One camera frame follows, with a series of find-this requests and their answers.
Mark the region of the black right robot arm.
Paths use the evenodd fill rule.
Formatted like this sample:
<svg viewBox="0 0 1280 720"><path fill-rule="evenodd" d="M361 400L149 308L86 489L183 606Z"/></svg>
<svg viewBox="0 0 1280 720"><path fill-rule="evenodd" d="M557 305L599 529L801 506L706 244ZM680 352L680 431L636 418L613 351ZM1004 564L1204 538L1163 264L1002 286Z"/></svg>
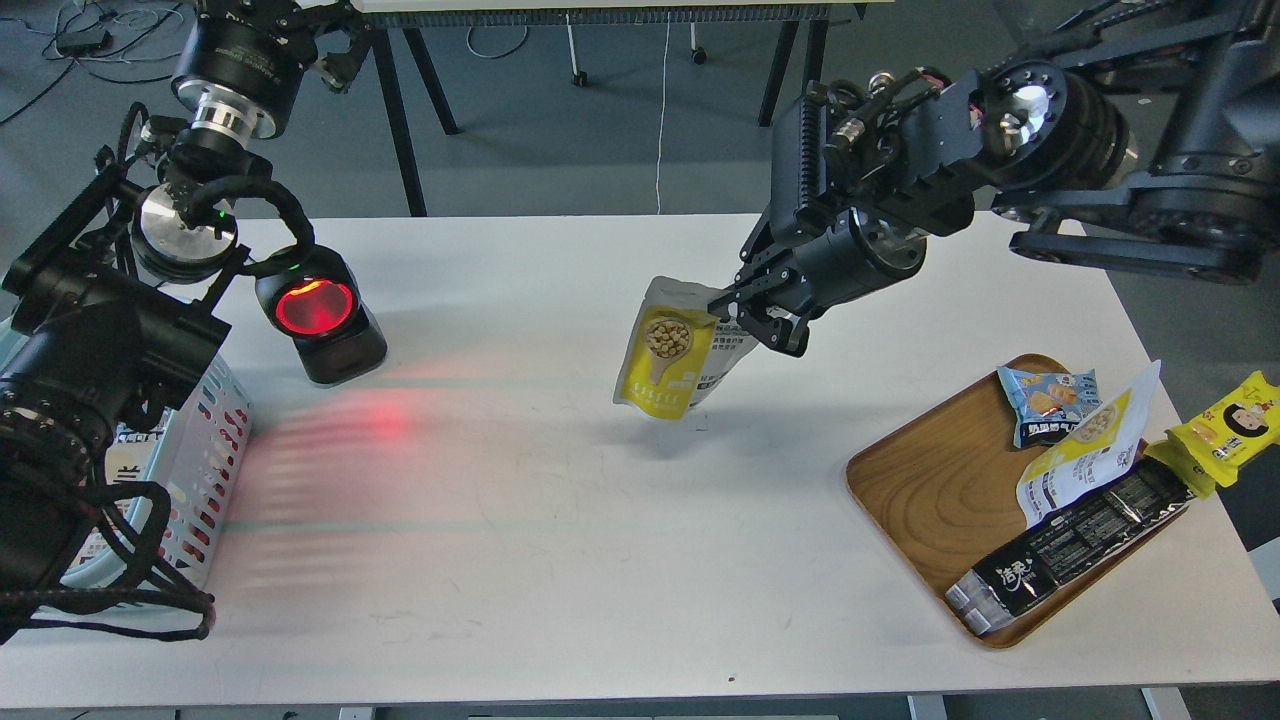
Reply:
<svg viewBox="0 0 1280 720"><path fill-rule="evenodd" d="M1277 251L1277 4L1100 1L992 67L810 82L774 128L771 201L707 310L801 356L809 323L915 275L979 190L1024 258L1254 281Z"/></svg>

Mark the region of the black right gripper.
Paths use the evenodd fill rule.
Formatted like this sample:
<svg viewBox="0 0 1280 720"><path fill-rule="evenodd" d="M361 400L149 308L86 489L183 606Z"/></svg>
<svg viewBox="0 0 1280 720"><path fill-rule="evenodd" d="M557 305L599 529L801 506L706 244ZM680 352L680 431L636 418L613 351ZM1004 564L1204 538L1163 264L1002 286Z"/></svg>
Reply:
<svg viewBox="0 0 1280 720"><path fill-rule="evenodd" d="M808 319L769 311L824 311L915 275L927 240L966 228L977 192L1001 184L998 106L974 70L810 82L774 127L771 200L737 284L707 311L801 357Z"/></svg>

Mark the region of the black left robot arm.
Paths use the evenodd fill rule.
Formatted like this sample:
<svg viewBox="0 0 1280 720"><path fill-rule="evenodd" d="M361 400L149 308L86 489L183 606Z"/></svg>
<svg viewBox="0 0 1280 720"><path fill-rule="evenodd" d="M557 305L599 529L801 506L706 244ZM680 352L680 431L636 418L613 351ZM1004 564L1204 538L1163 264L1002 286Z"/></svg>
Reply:
<svg viewBox="0 0 1280 720"><path fill-rule="evenodd" d="M197 1L172 77L187 117L131 106L92 181L10 265L23 345L3 366L3 638L77 628L202 639L214 598L163 556L172 495L109 483L119 425L179 410L230 327L238 275L312 383L380 365L387 341L343 258L250 151L287 127L308 69L343 92L372 45L351 1Z"/></svg>

